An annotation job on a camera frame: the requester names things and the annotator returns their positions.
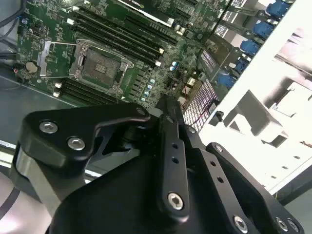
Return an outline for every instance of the cable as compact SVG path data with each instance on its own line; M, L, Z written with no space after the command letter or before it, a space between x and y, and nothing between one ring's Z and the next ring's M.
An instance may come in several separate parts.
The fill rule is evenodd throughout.
M22 13L24 13L27 5L27 0L20 0L20 9L15 12L13 15L9 16L8 18L4 19L0 22L0 28L3 26L6 26L9 22L15 20L17 17L19 17Z
M16 60L16 53L0 53L0 59Z
M6 39L8 37L8 35L13 31L15 25L17 24L19 18L16 18L12 24L12 26L10 27L10 29L3 35L0 37L0 41Z
M186 102L187 102L186 85L185 85L185 83L183 83L183 84L184 84L184 94L185 94L185 104L186 104Z
M191 126L193 126L194 124L196 124L196 123L200 120L200 118L201 118L206 112L207 112L207 110L205 110L203 113L201 113L201 115L197 118L197 120L195 120L194 123L191 124Z
M15 50L15 51L18 50L18 47L17 47L15 44L13 44L13 43L7 41L6 39L0 40L0 42L1 42L2 44L5 44L7 47L11 48L12 50Z

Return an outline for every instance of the black metal bracket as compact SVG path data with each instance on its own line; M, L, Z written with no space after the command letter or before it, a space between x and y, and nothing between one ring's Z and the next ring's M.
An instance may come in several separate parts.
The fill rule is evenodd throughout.
M34 112L23 120L19 142L35 160L78 175L94 151L100 128L149 119L135 103Z
M161 102L157 119L134 103L37 112L24 119L14 167L55 213L52 233L304 233L221 145L202 144L173 98ZM144 129L141 155L84 186L81 175L96 151L96 137L109 132L97 149L106 150L124 136L114 134L125 125ZM72 138L80 141L75 145ZM49 191L56 203L49 204ZM87 222L90 212L94 219Z
M226 149L210 143L206 150L218 159L245 214L261 233L304 233L299 222Z
M184 142L179 139L177 121L166 114L159 121L158 208L173 223L185 223L189 218L190 203Z

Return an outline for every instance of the metal frame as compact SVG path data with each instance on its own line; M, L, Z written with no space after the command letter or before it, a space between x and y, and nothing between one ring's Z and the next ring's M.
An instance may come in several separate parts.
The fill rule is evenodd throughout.
M257 84L262 84L260 87L263 86L264 88L265 82L268 86L266 89L267 92L277 85L276 82L273 82L274 77L271 78L271 81L266 78L268 75L266 68L270 67L272 69L274 67L272 66L272 60L275 55L297 29L300 22L305 20L305 12L311 7L312 2L307 0L297 0L292 5L287 14L260 48L249 66L242 73L234 87L217 106L213 114L208 117L207 122L200 132L200 137L205 144L220 139L219 143L227 147L234 157L242 163L244 167L258 179L258 181L261 181L261 183L266 186L266 189L271 194L275 194L283 186L312 165L312 158L309 156L311 155L311 149L307 146L301 145L299 141L295 142L292 139L287 140L276 149L270 147L268 144L263 144L261 139L256 139L252 135L243 136L236 130L225 130L223 123L220 123L217 127L213 127L209 122L212 121L215 114L218 112L223 112L223 118L226 118L230 111L234 109L250 89L255 91L255 96L260 98L261 102L263 102L264 91L262 91L262 93L261 91L257 92ZM246 143L247 145L249 144L249 147L256 147L259 151L262 151L262 153L253 154L251 160L247 150L244 147L241 147L240 142L249 142ZM289 150L291 146L293 146L296 151ZM295 160L296 158L294 158L294 156L299 156L300 159Z

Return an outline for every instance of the mounting hole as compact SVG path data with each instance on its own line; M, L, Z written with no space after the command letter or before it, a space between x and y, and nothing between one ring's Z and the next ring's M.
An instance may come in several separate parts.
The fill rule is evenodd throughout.
M179 148L177 144L174 144L174 143L172 143L172 147L174 147L176 150Z
M221 184L224 183L224 181L223 181L223 179L222 179L221 177L218 177L217 179L218 179L218 181L219 181Z
M179 160L176 158L176 157L172 157L172 162L174 162L175 164L178 164L179 163Z

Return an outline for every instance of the pcie slot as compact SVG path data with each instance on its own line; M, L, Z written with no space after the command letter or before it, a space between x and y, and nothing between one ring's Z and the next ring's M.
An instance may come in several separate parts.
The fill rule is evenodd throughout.
M126 16L126 20L131 22L131 23L133 23L133 24L135 24L136 26L139 26L139 27L145 29L146 31L148 31L148 32L150 32L150 33L152 33L152 34L162 38L163 40L169 42L172 45L176 45L177 44L177 40L176 39L168 36L167 34L164 34L164 33L160 32L160 31L158 31L157 29L154 29L154 28L152 28L152 27L142 23L141 21L139 21L139 20L137 20L137 19L135 19L135 18L133 18L131 16Z
M100 43L109 45L109 46L113 47L114 49L117 49L121 52L124 52L125 54L128 54L131 57L137 58L137 59L149 64L152 67L155 66L155 61L153 59L147 58L144 55L137 53L136 51L125 48L119 43L108 40L104 37L101 37L100 35L94 34L93 32L90 32L87 28L84 28L84 27L78 25L78 26L73 27L72 29L74 31L77 31L77 32L80 32L80 33L86 35L89 39L93 39L93 40L96 40Z
M62 92L64 94L70 93L71 95L75 95L79 98L85 98L85 100L89 100L94 103L97 101L100 101L103 104L117 103L116 98L111 97L105 93L102 93L79 82L75 82L73 80L69 81L69 79L65 82Z
M138 46L141 46L142 48L144 48L147 51L151 51L151 52L154 52L154 53L160 55L160 52L159 52L160 46L159 45L156 45L155 43L152 43L152 42L150 43L150 41L147 41L145 39L139 39L136 35L133 34L133 32L126 30L125 28L122 28L122 31L127 31L127 34L125 34L121 30L117 29L117 28L121 28L121 26L119 26L115 23L112 23L103 17L98 16L93 12L90 12L87 9L82 8L79 11L75 11L73 13L73 15L77 20L84 19L84 21L95 24L97 28L100 28L102 30L110 32L111 34L113 34L116 37L119 36L124 41L132 42Z
M117 35L114 35L108 31L104 31L101 28L97 28L96 26L92 25L88 22L83 22L81 19L78 19L77 22L80 26L87 28L89 31L94 31L96 34L101 35L102 37L105 37L107 39L110 39L111 41L115 41L116 43L119 43L123 47L129 48L131 50L137 51L140 54L143 54L144 56L147 56L153 60L157 60L159 58L159 53L155 53L144 50L144 48L138 47L137 45L133 45L130 41L124 40Z
M185 0L187 3L192 4L193 6L196 6L198 1L196 0Z
M191 17L189 14L185 13L184 11L181 11L178 8L175 9L175 14L185 18L186 20L188 20Z

